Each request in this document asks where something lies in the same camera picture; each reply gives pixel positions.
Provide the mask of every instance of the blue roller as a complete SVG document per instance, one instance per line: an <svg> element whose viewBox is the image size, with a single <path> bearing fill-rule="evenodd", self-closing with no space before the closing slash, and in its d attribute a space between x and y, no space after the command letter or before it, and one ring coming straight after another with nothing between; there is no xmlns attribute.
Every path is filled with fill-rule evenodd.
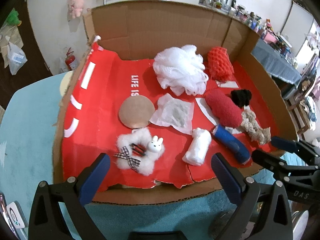
<svg viewBox="0 0 320 240"><path fill-rule="evenodd" d="M222 142L231 152L233 152L236 160L245 165L250 160L250 152L236 137L229 133L223 126L218 124L212 131L212 134L220 142Z"/></svg>

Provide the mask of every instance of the tan round pad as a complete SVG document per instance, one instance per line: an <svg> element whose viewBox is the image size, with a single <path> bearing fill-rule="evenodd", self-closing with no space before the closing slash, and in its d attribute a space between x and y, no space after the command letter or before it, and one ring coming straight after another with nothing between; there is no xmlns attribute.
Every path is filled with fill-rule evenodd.
<svg viewBox="0 0 320 240"><path fill-rule="evenodd" d="M119 119L131 129L143 128L149 124L154 112L155 107L149 98L140 95L128 97L120 107Z"/></svg>

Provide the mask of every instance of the table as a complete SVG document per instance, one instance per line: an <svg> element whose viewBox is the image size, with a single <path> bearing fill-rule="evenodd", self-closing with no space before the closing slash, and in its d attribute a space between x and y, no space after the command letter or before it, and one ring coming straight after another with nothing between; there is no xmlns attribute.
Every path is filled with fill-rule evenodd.
<svg viewBox="0 0 320 240"><path fill-rule="evenodd" d="M21 90L12 97L0 126L0 148L5 146L3 162L0 150L0 191L7 204L18 201L27 221L37 185L53 182L52 145L59 111L60 83L65 73L46 78ZM304 165L293 154L283 158L289 165ZM272 173L261 170L253 178L272 184ZM62 214L73 238L80 239L64 204ZM188 240L210 240L208 228L221 211L236 206L219 190L205 197L166 205L121 206L89 204L86 210L94 223L110 240L126 240L131 231L181 230Z"/></svg>
<svg viewBox="0 0 320 240"><path fill-rule="evenodd" d="M251 54L261 63L272 76L298 87L301 74L270 45L259 39Z"/></svg>

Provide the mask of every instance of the white paper sheet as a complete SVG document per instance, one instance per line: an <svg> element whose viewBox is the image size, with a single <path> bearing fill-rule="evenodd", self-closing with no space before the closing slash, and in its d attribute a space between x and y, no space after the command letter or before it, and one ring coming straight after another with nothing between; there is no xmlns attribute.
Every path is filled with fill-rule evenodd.
<svg viewBox="0 0 320 240"><path fill-rule="evenodd" d="M196 101L205 117L208 118L211 123L217 125L219 123L219 119L212 114L212 111L204 98L196 98Z"/></svg>
<svg viewBox="0 0 320 240"><path fill-rule="evenodd" d="M225 83L216 80L218 87L220 88L239 88L235 81L227 81Z"/></svg>

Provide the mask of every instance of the red fuzzy cylinder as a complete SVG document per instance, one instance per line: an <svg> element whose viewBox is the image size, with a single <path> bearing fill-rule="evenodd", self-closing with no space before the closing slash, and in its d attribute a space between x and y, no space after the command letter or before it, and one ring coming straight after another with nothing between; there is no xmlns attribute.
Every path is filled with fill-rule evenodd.
<svg viewBox="0 0 320 240"><path fill-rule="evenodd" d="M241 125L241 109L220 89L208 91L204 95L204 99L211 108L213 115L220 119L221 125L232 128L238 128Z"/></svg>

